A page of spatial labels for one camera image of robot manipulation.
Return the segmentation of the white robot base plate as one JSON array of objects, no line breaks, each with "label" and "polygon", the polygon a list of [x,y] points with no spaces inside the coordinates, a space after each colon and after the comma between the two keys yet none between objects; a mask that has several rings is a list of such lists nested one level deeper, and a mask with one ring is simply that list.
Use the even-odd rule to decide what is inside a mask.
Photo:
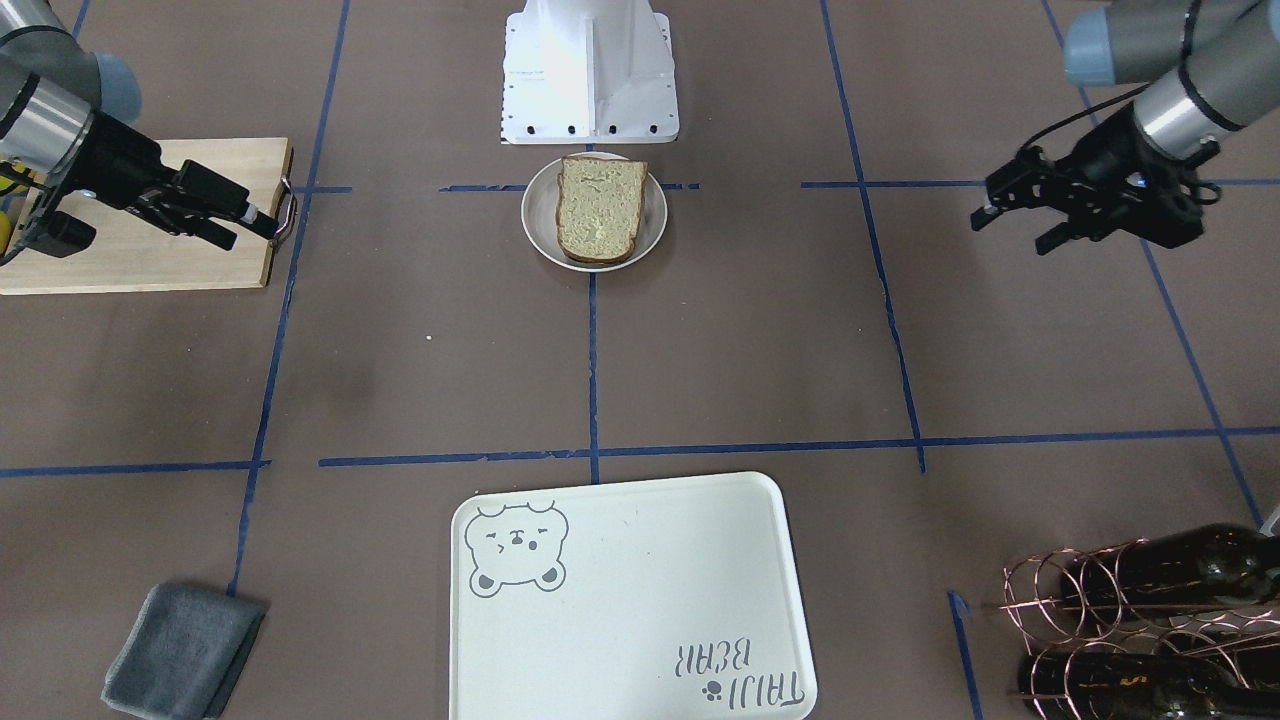
[{"label": "white robot base plate", "polygon": [[669,143],[669,18],[649,1],[527,1],[506,18],[502,143]]}]

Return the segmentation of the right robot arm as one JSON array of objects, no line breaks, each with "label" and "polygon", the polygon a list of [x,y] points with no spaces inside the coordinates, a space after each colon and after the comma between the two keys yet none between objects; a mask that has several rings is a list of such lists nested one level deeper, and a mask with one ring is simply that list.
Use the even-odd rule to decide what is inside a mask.
[{"label": "right robot arm", "polygon": [[271,247],[288,236],[296,199],[280,219],[205,165],[166,167],[160,145],[134,128],[141,109],[137,78],[119,56],[83,50],[46,1],[3,3],[3,192],[35,192],[5,263],[27,250],[69,258],[93,242],[96,229],[59,208],[70,193],[221,250],[234,247],[238,228]]}]

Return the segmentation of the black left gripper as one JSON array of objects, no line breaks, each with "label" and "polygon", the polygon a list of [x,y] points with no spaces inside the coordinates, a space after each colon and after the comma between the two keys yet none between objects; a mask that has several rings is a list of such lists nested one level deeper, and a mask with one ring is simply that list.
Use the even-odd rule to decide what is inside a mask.
[{"label": "black left gripper", "polygon": [[983,231],[1007,211],[1051,208],[1064,222],[1036,238],[1046,256],[1076,240],[1100,242],[1117,231],[1165,249],[1178,249],[1204,232],[1204,208],[1221,199],[1198,169],[1221,151],[1210,136],[1193,143],[1188,158],[1170,158],[1144,133],[1128,104],[1085,133],[1059,160],[1024,143],[1015,165],[986,178],[986,204],[970,215]]}]

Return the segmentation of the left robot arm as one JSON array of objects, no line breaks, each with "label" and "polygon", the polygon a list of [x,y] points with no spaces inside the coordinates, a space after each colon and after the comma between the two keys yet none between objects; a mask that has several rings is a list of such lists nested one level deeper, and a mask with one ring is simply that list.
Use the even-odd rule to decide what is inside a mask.
[{"label": "left robot arm", "polygon": [[1275,111],[1275,1],[1115,1],[1080,14],[1062,46],[1079,87],[1129,85],[1114,114],[1052,159],[1033,136],[986,178],[974,231],[1009,211],[1051,208],[1062,220],[1039,255],[1125,232],[1164,249],[1203,234],[1220,187],[1199,177],[1222,143]]}]

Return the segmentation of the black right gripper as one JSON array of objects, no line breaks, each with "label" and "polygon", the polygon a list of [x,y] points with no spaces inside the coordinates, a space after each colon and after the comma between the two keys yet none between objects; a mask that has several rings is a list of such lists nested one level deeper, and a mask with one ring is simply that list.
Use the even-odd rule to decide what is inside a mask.
[{"label": "black right gripper", "polygon": [[95,236],[96,229],[58,209],[61,200],[90,191],[109,208],[129,213],[172,236],[191,236],[230,251],[237,233],[229,222],[266,241],[276,218],[250,201],[250,191],[193,160],[180,168],[163,161],[159,143],[138,131],[90,113],[84,137],[63,169],[52,173],[51,188],[40,200],[41,236]]}]

